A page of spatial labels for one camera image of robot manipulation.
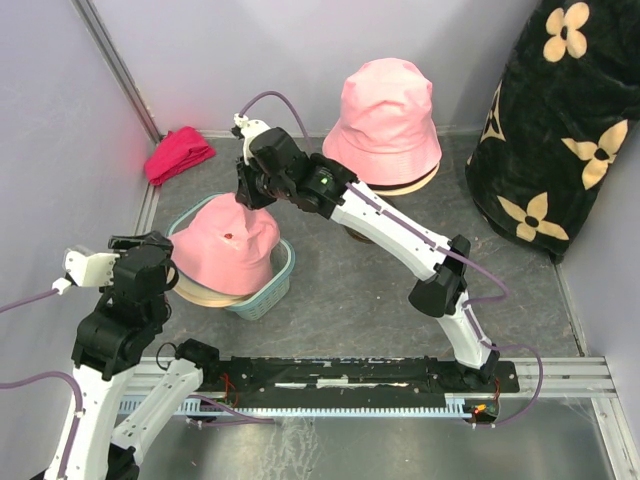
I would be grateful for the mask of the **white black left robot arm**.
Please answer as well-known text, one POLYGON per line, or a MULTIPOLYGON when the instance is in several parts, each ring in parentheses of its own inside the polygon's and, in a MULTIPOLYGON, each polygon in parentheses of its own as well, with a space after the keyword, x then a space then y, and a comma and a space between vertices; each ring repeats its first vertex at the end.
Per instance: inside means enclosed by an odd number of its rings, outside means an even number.
POLYGON ((178 407, 221 378, 217 348, 181 343, 161 380, 124 422, 115 422, 144 350, 171 316, 167 292, 179 274, 173 245, 158 231, 113 236, 109 253, 71 249, 66 277, 101 292, 78 325, 71 359, 73 391, 56 452, 41 479, 135 479, 149 448, 178 407))

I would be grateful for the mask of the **cream bucket hat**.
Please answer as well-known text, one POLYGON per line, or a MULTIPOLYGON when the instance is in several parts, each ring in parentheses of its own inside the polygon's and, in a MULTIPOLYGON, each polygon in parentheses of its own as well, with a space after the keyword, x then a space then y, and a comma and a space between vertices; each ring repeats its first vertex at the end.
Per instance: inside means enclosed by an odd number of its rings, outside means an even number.
POLYGON ((382 188, 371 187, 371 189, 377 195, 385 196, 385 197, 408 195, 422 189, 424 186, 430 183, 434 179, 434 177, 437 175, 439 168, 440 168, 440 165, 436 165, 434 169, 431 170, 423 178, 417 180, 414 183, 408 184, 406 186, 397 186, 396 188, 392 188, 392 189, 382 189, 382 188))

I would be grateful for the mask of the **light blue plastic basket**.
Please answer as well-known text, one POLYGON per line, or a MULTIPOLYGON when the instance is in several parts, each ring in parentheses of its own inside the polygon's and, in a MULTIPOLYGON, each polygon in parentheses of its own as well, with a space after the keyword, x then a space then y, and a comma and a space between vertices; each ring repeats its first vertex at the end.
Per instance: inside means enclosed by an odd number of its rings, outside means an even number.
MULTIPOLYGON (((218 195, 216 193, 204 197, 195 205, 177 216, 167 228, 167 236, 186 228, 195 217, 197 211, 208 201, 218 195)), ((290 275, 295 266, 296 255, 291 244, 281 237, 277 246, 272 250, 270 262, 272 267, 272 279, 259 291, 251 294, 251 297, 239 304, 229 306, 226 309, 239 315, 245 320, 257 320, 264 316, 286 295, 290 288, 290 275)))

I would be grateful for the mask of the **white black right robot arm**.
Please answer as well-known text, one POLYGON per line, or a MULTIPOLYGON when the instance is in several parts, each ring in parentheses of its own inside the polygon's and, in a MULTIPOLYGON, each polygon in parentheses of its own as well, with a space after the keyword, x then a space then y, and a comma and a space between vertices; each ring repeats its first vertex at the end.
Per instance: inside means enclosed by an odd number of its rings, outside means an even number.
POLYGON ((303 152, 280 127, 240 121, 232 133, 243 142, 236 162, 239 203, 260 210, 286 200, 383 248, 415 276, 409 302, 438 321, 453 348, 463 386, 481 391, 494 381, 499 353, 471 307, 466 238, 448 238, 421 226, 340 163, 303 152))

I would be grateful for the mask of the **pink bucket hat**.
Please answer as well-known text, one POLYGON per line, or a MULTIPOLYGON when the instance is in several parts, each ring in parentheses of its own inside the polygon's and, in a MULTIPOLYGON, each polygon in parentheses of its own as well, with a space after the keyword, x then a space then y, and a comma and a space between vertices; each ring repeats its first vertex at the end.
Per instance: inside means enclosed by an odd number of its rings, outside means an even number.
POLYGON ((268 211, 250 210, 230 192, 208 201, 169 239, 181 274, 219 293, 246 296, 272 279, 280 230, 268 211))
POLYGON ((442 158, 432 93, 431 81, 408 60, 365 63, 343 84, 339 118, 322 153, 367 184, 401 184, 425 175, 442 158))

